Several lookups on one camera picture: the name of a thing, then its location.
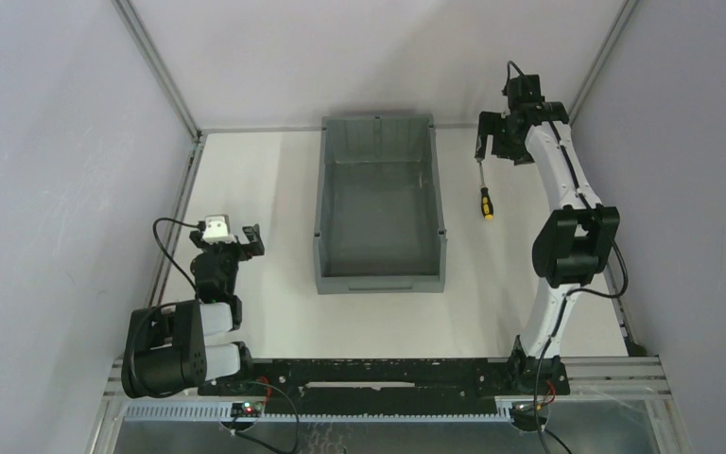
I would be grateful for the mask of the yellow black handled screwdriver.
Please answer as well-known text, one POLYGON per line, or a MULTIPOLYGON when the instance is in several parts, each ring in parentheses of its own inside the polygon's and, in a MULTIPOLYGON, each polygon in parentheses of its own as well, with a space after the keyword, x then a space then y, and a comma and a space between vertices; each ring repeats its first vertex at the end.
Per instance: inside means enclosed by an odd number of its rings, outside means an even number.
POLYGON ((480 180, 480 211, 484 219, 493 219, 493 202, 486 185, 485 174, 482 161, 477 162, 478 175, 480 180))

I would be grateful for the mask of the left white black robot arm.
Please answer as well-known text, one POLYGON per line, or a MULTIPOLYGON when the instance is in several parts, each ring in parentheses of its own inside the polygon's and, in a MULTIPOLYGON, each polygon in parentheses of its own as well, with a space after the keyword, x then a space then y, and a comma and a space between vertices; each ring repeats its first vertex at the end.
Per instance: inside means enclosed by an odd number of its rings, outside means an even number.
POLYGON ((127 396, 166 398, 214 379, 250 377, 252 357, 244 342, 208 342, 240 328, 239 265, 265 253, 259 225, 242 231, 245 241, 222 217, 192 226, 189 238, 199 249, 189 265, 193 299, 131 313, 121 369, 127 396))

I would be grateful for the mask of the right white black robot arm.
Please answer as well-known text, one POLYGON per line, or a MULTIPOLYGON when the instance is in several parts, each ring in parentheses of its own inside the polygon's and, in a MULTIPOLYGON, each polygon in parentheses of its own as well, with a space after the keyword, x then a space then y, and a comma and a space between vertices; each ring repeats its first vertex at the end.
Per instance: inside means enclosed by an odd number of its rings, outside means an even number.
POLYGON ((478 118, 475 159, 487 154, 534 164, 549 215, 531 248, 539 286, 529 320, 517 335, 506 364, 506 384, 515 393, 563 390, 562 333, 579 296, 592 293, 607 266, 620 215, 589 184, 576 154, 565 108, 559 102, 526 103, 509 113, 478 118))

